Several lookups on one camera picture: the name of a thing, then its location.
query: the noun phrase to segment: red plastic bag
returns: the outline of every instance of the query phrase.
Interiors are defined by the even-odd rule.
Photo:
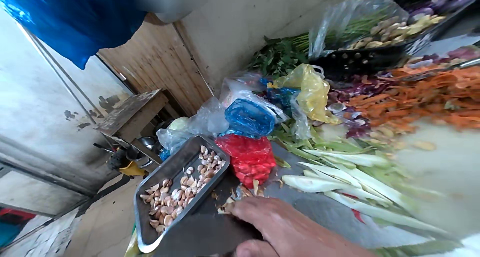
[[[235,175],[247,188],[254,187],[254,179],[263,184],[276,165],[272,144],[267,137],[259,140],[228,134],[219,137],[215,143],[227,152]]]

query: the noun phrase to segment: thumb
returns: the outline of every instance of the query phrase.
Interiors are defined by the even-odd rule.
[[[235,257],[279,257],[270,243],[248,240],[237,246]]]

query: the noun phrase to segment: shredded carrot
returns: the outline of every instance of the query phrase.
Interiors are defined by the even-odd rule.
[[[421,117],[435,123],[449,123],[458,130],[480,129],[480,67],[437,72],[435,76],[416,82],[402,79],[438,66],[392,70],[395,85],[383,94],[372,97],[359,95],[345,104],[370,119],[375,127],[389,125],[403,132],[414,132],[409,124]]]

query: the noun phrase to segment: black plastic basket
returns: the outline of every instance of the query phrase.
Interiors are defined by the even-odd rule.
[[[381,70],[403,65],[408,58],[442,35],[449,27],[459,21],[467,10],[479,5],[472,0],[455,13],[450,14],[439,24],[430,27],[419,36],[401,44],[369,49],[334,51],[325,57],[310,61],[321,66],[325,76],[334,81],[345,81],[353,74],[373,74]]]

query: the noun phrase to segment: knife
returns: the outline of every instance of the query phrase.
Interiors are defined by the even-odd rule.
[[[422,72],[422,73],[413,74],[411,76],[402,78],[402,81],[406,81],[406,82],[419,81],[419,80],[423,80],[424,78],[434,76],[438,72],[449,71],[449,70],[453,70],[453,69],[461,69],[462,70],[462,69],[466,69],[466,68],[469,68],[469,67],[472,67],[472,66],[477,66],[479,64],[480,64],[480,58],[475,58],[475,59],[471,59],[471,60],[463,62],[463,63],[451,65],[451,66],[443,68],[443,69],[434,69],[434,70],[428,70],[428,71],[425,71],[425,72]]]
[[[154,257],[232,256],[250,239],[263,240],[250,223],[231,215],[195,214],[170,226]]]

